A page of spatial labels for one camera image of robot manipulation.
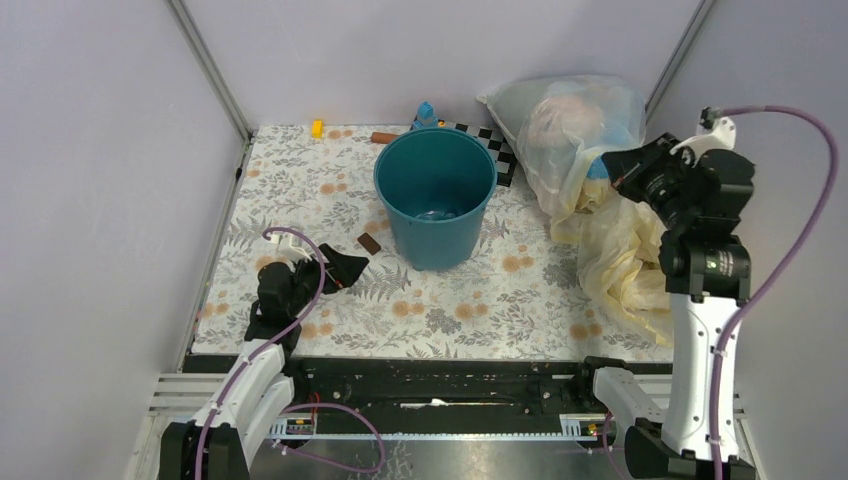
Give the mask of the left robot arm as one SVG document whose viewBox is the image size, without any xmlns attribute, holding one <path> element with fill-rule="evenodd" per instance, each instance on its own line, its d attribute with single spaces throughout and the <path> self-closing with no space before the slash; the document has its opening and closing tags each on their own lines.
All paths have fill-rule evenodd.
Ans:
<svg viewBox="0 0 848 480">
<path fill-rule="evenodd" d="M 309 401 L 310 385 L 285 373 L 300 321 L 318 297 L 349 288 L 369 261 L 327 244 L 292 263 L 272 262 L 257 274 L 242 351 L 220 386 L 189 420 L 171 422 L 160 444 L 161 479 L 247 479 L 277 416 Z"/>
</svg>

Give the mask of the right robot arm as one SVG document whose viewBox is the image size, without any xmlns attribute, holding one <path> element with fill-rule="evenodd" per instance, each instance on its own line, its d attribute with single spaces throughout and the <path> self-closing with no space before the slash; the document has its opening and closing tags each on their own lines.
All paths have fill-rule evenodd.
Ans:
<svg viewBox="0 0 848 480">
<path fill-rule="evenodd" d="M 605 406 L 624 428 L 633 478 L 753 479 L 734 426 L 731 318 L 750 298 L 751 259 L 735 228 L 755 168 L 729 146 L 693 145 L 663 134 L 602 157 L 613 188 L 647 204 L 665 226 L 659 260 L 674 331 L 668 407 L 659 409 L 621 362 L 578 379 L 573 396 L 589 412 Z"/>
</svg>

